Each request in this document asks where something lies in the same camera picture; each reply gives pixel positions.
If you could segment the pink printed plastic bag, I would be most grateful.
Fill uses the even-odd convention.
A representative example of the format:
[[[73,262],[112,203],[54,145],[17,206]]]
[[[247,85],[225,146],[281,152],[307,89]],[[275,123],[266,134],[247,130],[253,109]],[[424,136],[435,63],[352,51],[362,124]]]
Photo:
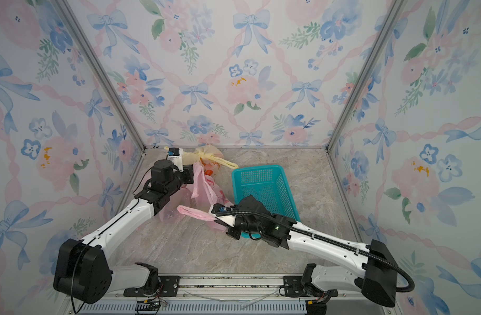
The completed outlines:
[[[227,231],[227,228],[225,226],[223,226],[223,225],[221,225],[221,224],[219,224],[215,221],[216,217],[211,213],[207,213],[207,212],[201,211],[199,209],[195,209],[195,208],[192,208],[192,207],[186,207],[186,206],[178,206],[177,210],[182,215],[185,215],[185,216],[188,216],[188,217],[206,222],[206,224],[212,230],[219,231],[219,232],[226,232]]]

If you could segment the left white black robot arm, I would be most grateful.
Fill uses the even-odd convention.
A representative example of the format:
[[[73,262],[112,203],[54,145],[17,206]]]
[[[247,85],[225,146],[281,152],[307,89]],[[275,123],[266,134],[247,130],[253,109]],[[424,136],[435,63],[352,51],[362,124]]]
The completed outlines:
[[[110,266],[113,252],[146,221],[154,218],[184,185],[194,182],[193,166],[156,161],[151,177],[120,213],[80,240],[66,240],[58,252],[53,288],[73,300],[98,302],[113,291],[134,289],[145,296],[160,290],[159,271],[145,263]]]

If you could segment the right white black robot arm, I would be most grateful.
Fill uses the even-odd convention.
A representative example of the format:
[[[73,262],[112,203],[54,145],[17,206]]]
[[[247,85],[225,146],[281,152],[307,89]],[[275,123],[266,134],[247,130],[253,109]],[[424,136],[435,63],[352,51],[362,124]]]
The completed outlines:
[[[252,240],[264,241],[272,247],[312,254],[334,264],[331,271],[315,263],[308,264],[300,284],[286,286],[287,296],[314,297],[316,302],[324,303],[340,290],[356,291],[382,307],[395,306],[397,265],[379,241],[365,244],[321,233],[293,218],[270,213],[253,196],[234,206],[216,203],[210,214],[234,239],[245,233]]]

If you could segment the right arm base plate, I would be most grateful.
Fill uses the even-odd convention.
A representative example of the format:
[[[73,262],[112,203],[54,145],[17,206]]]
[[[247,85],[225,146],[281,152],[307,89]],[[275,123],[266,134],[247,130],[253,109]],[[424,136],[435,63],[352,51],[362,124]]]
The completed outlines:
[[[337,297],[337,290],[323,291],[311,282],[304,282],[303,276],[284,276],[282,277],[283,285],[281,289],[284,290],[283,295],[285,297],[297,298],[297,297],[314,297],[315,299]]]

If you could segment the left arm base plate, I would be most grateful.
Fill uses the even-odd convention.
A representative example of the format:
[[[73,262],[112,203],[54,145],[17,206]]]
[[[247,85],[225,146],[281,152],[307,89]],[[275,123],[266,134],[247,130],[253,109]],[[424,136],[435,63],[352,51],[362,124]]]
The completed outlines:
[[[128,288],[123,292],[124,297],[177,297],[180,287],[179,276],[159,276],[157,285],[151,289],[149,287]]]

